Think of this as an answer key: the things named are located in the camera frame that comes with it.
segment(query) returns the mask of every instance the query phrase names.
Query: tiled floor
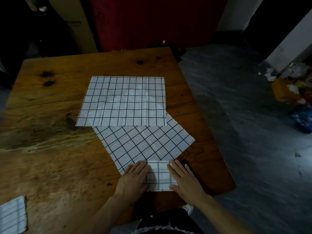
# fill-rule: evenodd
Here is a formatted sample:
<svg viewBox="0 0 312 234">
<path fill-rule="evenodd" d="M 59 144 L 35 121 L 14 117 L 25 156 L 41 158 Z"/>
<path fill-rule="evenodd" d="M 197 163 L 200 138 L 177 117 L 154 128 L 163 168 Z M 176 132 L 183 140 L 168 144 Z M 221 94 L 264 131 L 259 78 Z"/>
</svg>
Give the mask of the tiled floor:
<svg viewBox="0 0 312 234">
<path fill-rule="evenodd" d="M 309 233 L 312 135 L 292 128 L 290 106 L 276 102 L 258 75 L 261 61 L 252 49 L 211 44 L 188 49 L 179 65 L 237 184 L 216 200 L 258 233 Z M 0 106 L 7 95 L 1 91 Z M 205 233 L 216 232 L 198 210 L 191 217 Z"/>
</svg>

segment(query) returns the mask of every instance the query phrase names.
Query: wooden table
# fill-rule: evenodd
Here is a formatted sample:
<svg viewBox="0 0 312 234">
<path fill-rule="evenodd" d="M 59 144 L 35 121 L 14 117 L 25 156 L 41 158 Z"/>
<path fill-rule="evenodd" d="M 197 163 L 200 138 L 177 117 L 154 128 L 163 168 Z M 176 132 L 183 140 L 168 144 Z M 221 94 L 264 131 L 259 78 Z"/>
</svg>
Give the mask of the wooden table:
<svg viewBox="0 0 312 234">
<path fill-rule="evenodd" d="M 207 193 L 235 188 L 168 47 L 27 59 L 1 119 L 0 204 L 27 196 L 28 234 L 71 233 L 115 191 L 120 174 L 103 144 L 75 127 L 92 75 L 164 77 L 167 112 L 196 140 L 178 159 Z M 175 192 L 143 196 L 119 224 L 183 204 Z"/>
</svg>

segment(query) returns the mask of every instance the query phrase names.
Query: white grid cloth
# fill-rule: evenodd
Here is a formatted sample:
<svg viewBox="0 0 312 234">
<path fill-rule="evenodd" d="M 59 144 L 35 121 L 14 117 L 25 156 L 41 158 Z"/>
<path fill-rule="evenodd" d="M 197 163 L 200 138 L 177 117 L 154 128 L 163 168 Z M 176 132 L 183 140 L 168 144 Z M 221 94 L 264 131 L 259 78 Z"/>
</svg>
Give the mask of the white grid cloth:
<svg viewBox="0 0 312 234">
<path fill-rule="evenodd" d="M 98 126 L 94 131 L 121 174 L 136 160 L 176 159 L 195 140 L 167 113 L 167 126 Z"/>
<path fill-rule="evenodd" d="M 163 77 L 92 76 L 76 126 L 166 126 Z"/>
<path fill-rule="evenodd" d="M 177 185 L 176 180 L 171 176 L 167 169 L 169 161 L 148 161 L 150 169 L 146 174 L 143 184 L 148 184 L 146 191 L 172 191 L 170 184 Z"/>
<path fill-rule="evenodd" d="M 19 234 L 27 229 L 25 196 L 0 206 L 0 234 Z"/>
</svg>

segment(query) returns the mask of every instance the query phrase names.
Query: white lace trim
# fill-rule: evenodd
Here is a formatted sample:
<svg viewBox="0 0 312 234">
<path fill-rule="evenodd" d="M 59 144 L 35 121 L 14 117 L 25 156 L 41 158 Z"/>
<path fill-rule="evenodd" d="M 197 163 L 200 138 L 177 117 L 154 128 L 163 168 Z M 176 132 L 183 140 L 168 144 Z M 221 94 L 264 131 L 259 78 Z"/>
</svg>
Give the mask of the white lace trim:
<svg viewBox="0 0 312 234">
<path fill-rule="evenodd" d="M 179 232 L 183 232 L 185 234 L 195 234 L 194 232 L 188 232 L 185 230 L 180 230 L 179 228 L 175 227 L 171 227 L 171 226 L 155 226 L 155 227 L 145 227 L 145 228 L 139 228 L 137 230 L 135 230 L 134 232 L 132 232 L 131 234 L 141 234 L 141 233 L 145 233 L 145 232 L 149 232 L 149 231 L 156 231 L 156 230 L 174 230 L 174 231 L 179 231 Z"/>
</svg>

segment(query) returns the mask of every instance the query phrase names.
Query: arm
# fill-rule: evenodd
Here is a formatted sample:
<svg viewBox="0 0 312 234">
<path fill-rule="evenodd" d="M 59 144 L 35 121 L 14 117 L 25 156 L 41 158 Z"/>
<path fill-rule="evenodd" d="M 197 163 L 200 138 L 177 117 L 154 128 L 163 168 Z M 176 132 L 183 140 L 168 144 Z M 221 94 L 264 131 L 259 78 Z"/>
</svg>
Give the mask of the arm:
<svg viewBox="0 0 312 234">
<path fill-rule="evenodd" d="M 179 161 L 170 160 L 170 165 L 168 164 L 167 167 L 179 185 L 170 185 L 169 188 L 177 192 L 189 205 L 196 206 L 203 212 L 218 232 L 222 234 L 252 233 L 245 224 L 204 192 L 187 164 L 184 167 Z"/>
<path fill-rule="evenodd" d="M 119 216 L 131 204 L 134 204 L 148 188 L 142 186 L 143 179 L 149 170 L 146 160 L 129 165 L 118 181 L 115 194 L 106 204 L 78 230 L 78 233 L 107 234 Z"/>
</svg>

